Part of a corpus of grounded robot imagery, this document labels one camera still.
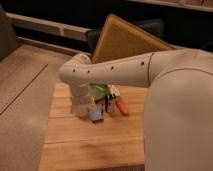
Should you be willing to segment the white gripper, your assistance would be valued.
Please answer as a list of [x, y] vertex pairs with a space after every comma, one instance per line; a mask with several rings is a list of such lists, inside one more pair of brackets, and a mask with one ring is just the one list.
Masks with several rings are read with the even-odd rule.
[[91, 90], [88, 84], [70, 85], [72, 112], [78, 117], [84, 117], [89, 112], [92, 101]]

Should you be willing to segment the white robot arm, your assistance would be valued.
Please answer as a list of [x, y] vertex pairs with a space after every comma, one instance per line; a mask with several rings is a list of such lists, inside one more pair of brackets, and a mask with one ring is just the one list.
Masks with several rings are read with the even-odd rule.
[[145, 171], [213, 171], [213, 53], [177, 49], [98, 64], [78, 54], [59, 77], [77, 102], [90, 83], [146, 87]]

